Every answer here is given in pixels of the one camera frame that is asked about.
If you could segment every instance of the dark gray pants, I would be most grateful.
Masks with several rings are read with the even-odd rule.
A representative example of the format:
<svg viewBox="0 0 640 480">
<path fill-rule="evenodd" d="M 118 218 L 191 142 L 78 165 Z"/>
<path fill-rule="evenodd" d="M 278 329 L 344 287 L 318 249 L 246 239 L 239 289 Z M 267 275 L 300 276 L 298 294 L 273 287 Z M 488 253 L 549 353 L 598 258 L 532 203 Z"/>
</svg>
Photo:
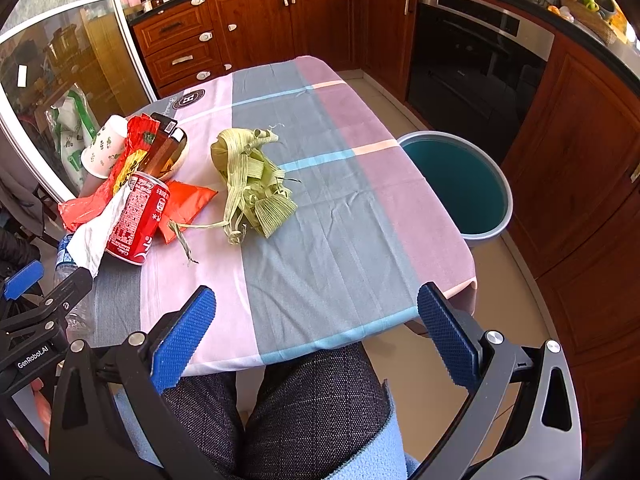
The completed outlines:
<svg viewBox="0 0 640 480">
<path fill-rule="evenodd" d="M 361 343 L 269 365 L 243 429 L 236 374 L 182 378 L 162 394 L 230 479 L 320 480 L 378 434 L 389 403 Z"/>
</svg>

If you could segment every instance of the teal bucket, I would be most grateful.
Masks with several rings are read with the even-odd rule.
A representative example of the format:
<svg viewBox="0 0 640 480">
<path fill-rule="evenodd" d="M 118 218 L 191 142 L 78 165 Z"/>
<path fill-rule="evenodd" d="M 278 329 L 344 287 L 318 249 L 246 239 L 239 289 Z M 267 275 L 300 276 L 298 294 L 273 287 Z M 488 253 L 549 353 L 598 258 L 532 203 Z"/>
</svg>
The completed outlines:
<svg viewBox="0 0 640 480">
<path fill-rule="evenodd" d="M 511 219 L 513 198 L 498 165 L 468 140 L 415 132 L 398 142 L 436 193 L 470 247 L 498 237 Z"/>
</svg>

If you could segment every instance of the paper cup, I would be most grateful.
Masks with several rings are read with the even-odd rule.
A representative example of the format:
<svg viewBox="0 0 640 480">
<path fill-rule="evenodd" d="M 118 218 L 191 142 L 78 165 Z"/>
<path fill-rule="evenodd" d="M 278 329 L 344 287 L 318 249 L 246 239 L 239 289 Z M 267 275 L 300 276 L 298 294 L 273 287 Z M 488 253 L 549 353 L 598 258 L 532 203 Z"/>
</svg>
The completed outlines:
<svg viewBox="0 0 640 480">
<path fill-rule="evenodd" d="M 93 176 L 108 178 L 118 156 L 124 151 L 127 138 L 127 120 L 112 115 L 95 136 L 94 142 L 87 146 L 80 157 L 84 168 Z"/>
</svg>

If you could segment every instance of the coca-cola can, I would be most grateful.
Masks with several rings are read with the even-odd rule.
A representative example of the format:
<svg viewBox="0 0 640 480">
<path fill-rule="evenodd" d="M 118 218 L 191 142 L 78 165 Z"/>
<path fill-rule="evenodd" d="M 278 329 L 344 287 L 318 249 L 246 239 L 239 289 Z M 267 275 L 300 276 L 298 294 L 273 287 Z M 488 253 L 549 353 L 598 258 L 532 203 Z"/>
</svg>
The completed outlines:
<svg viewBox="0 0 640 480">
<path fill-rule="evenodd" d="M 130 264 L 142 265 L 169 200 L 169 189 L 164 182 L 141 171 L 131 175 L 128 185 L 131 193 L 109 236 L 106 251 Z"/>
</svg>

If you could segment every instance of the wicker basket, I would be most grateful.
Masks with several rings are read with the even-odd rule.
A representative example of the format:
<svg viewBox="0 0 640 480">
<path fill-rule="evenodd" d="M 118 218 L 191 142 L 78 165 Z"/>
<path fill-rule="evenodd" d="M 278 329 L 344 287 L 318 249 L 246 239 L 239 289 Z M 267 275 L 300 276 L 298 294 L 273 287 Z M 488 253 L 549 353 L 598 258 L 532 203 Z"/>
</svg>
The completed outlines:
<svg viewBox="0 0 640 480">
<path fill-rule="evenodd" d="M 589 27 L 607 45 L 616 41 L 617 35 L 609 23 L 605 22 L 597 12 L 591 12 L 583 4 L 572 0 L 561 0 L 564 6 L 569 7 L 576 20 Z"/>
</svg>

